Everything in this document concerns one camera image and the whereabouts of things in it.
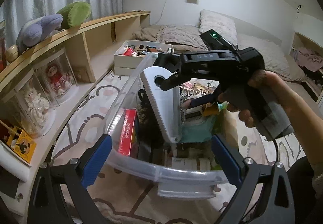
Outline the right forearm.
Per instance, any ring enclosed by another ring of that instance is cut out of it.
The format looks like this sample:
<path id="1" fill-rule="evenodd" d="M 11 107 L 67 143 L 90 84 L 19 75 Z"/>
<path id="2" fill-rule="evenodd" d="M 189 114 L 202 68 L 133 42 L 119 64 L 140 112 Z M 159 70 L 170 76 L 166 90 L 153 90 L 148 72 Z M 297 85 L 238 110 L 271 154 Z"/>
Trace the right forearm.
<path id="1" fill-rule="evenodd" d="M 295 130 L 295 136 L 314 171 L 312 186 L 316 198 L 322 198 L 322 118 L 297 93 L 286 98 L 284 107 Z"/>

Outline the right hand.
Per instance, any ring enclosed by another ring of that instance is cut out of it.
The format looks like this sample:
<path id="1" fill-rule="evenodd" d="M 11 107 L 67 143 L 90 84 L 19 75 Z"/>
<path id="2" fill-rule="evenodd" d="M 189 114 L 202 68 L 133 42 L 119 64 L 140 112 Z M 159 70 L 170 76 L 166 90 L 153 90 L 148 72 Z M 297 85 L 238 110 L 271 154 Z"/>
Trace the right hand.
<path id="1" fill-rule="evenodd" d="M 229 85 L 218 96 L 219 102 L 229 102 L 227 110 L 238 112 L 239 120 L 246 127 L 290 125 L 295 127 L 299 104 L 303 99 L 298 96 L 275 73 L 258 70 L 250 80 L 238 81 Z"/>

